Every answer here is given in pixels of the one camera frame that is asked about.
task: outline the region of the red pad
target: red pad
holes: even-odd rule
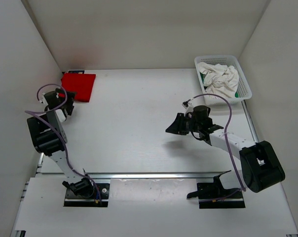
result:
[[[61,78],[61,86],[66,91],[76,92],[75,100],[89,102],[95,77],[95,74],[65,73]]]

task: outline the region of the white wall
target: white wall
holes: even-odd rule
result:
[[[283,187],[298,227],[298,0],[272,0],[240,57],[261,139],[283,165]]]
[[[199,55],[239,57],[267,2],[28,1],[62,70],[193,68]]]
[[[39,158],[23,111],[37,104],[40,85],[61,76],[22,3],[0,0],[0,237],[10,235]]]

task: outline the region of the black mounting plate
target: black mounting plate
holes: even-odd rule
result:
[[[84,198],[80,195],[74,195],[70,189],[66,190],[64,206],[76,206],[76,207],[107,207],[109,205],[109,195],[110,195],[110,184],[109,183],[96,183],[99,187],[102,204],[100,202],[95,202],[94,193],[90,198]]]
[[[209,188],[213,184],[214,183],[197,183],[197,190]],[[203,202],[203,200],[205,199],[214,199],[214,198],[218,198],[216,193],[207,193],[207,194],[199,195],[198,196],[199,209],[218,209],[218,208],[228,209],[228,208],[246,207],[242,192],[237,192],[224,200],[218,200],[215,202],[212,202],[212,201]]]

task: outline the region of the cable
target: cable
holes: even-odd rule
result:
[[[242,192],[242,189],[237,189],[236,191],[234,191],[233,193],[224,196],[224,197],[218,197],[218,198],[214,198],[214,199],[204,199],[204,200],[199,200],[198,202],[208,202],[208,201],[218,201],[218,200],[224,200],[228,197],[231,197],[232,195],[236,194],[237,192]]]
[[[61,106],[63,106],[63,105],[66,103],[67,98],[68,98],[68,97],[67,97],[67,92],[66,92],[66,90],[65,90],[62,86],[60,86],[60,85],[58,85],[58,84],[53,84],[53,83],[52,83],[52,84],[47,84],[47,85],[44,85],[44,86],[42,86],[41,88],[38,89],[38,91],[37,91],[37,99],[38,99],[38,100],[39,100],[39,97],[38,97],[38,93],[39,93],[39,91],[40,91],[41,89],[43,89],[44,87],[49,86],[49,85],[59,86],[59,87],[64,91],[64,93],[65,93],[65,100],[64,100],[64,102],[61,103],[59,106],[57,106],[57,107],[55,107],[55,108],[52,109],[52,110],[56,110],[56,109],[60,108]],[[83,174],[80,174],[80,173],[79,173],[78,171],[76,171],[76,170],[73,168],[73,166],[70,164],[70,161],[69,161],[69,154],[68,154],[68,149],[67,149],[66,142],[65,142],[65,140],[63,139],[63,137],[58,133],[58,131],[57,131],[52,125],[50,125],[47,121],[43,120],[40,116],[37,115],[37,114],[45,114],[46,112],[33,112],[33,111],[28,111],[28,110],[26,110],[25,113],[27,113],[27,114],[29,114],[29,115],[32,115],[33,117],[37,118],[39,121],[41,121],[42,123],[44,123],[47,127],[49,127],[49,128],[50,128],[50,129],[57,135],[57,137],[59,138],[59,140],[61,141],[61,143],[62,143],[62,145],[63,145],[63,147],[64,147],[64,149],[65,149],[66,161],[67,161],[67,165],[68,165],[68,167],[69,167],[69,168],[72,170],[72,172],[75,173],[76,175],[78,175],[78,176],[80,176],[80,177],[83,177],[83,178],[87,178],[88,180],[90,180],[90,181],[92,182],[93,187],[96,188],[96,191],[97,191],[97,193],[98,193],[98,195],[99,195],[99,197],[100,197],[100,202],[102,202],[102,200],[101,200],[100,190],[99,190],[98,186],[96,185],[95,181],[94,181],[91,177],[89,177],[89,176],[85,176],[85,175],[83,175]]]
[[[233,159],[233,155],[232,155],[232,151],[231,151],[231,148],[230,148],[230,144],[229,144],[229,141],[228,141],[228,135],[227,135],[227,129],[228,129],[228,126],[230,124],[230,121],[231,121],[231,117],[232,117],[232,108],[231,108],[231,105],[229,104],[229,102],[223,98],[222,96],[220,95],[216,95],[216,94],[211,94],[211,93],[206,93],[206,94],[200,94],[200,95],[196,95],[192,98],[190,98],[189,100],[185,101],[184,103],[188,103],[189,101],[193,100],[193,99],[196,99],[197,97],[200,97],[200,96],[205,96],[205,95],[212,95],[212,96],[216,96],[216,97],[219,97],[221,98],[222,100],[224,100],[228,107],[229,107],[229,118],[228,118],[228,121],[226,123],[226,126],[224,127],[224,138],[226,140],[226,144],[227,144],[227,148],[228,148],[228,153],[229,153],[229,156],[230,156],[230,159],[231,159],[231,162],[232,162],[232,166],[233,166],[233,169],[237,175],[237,178],[239,180],[239,183],[240,183],[240,186],[241,186],[241,189],[243,191],[246,191],[246,188],[244,187],[243,183],[242,183],[242,180],[241,180],[241,177],[239,175],[239,172],[238,172],[238,169],[237,169],[237,166],[236,166],[236,163],[234,162],[234,159]]]
[[[40,88],[37,90],[36,98],[37,98],[37,100],[39,101],[39,96],[38,96],[38,94],[39,94],[40,90],[43,89],[44,87],[49,86],[49,85],[59,86],[60,89],[62,89],[62,90],[64,91],[64,93],[65,93],[65,100],[64,100],[60,105],[58,105],[58,106],[56,106],[55,108],[52,109],[52,110],[57,110],[57,109],[59,109],[60,107],[62,107],[62,106],[67,102],[67,98],[68,98],[67,92],[66,92],[66,90],[65,90],[62,86],[60,86],[60,85],[58,85],[58,84],[54,84],[54,83],[50,83],[50,84],[43,85],[42,87],[40,87]],[[30,112],[32,112],[33,114],[45,114],[47,111],[39,111],[39,112],[30,111]]]

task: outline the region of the white cloth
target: white cloth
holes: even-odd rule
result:
[[[206,93],[220,95],[224,98],[235,98],[238,89],[239,74],[234,66],[210,65],[204,62],[198,64],[200,73],[204,77]]]

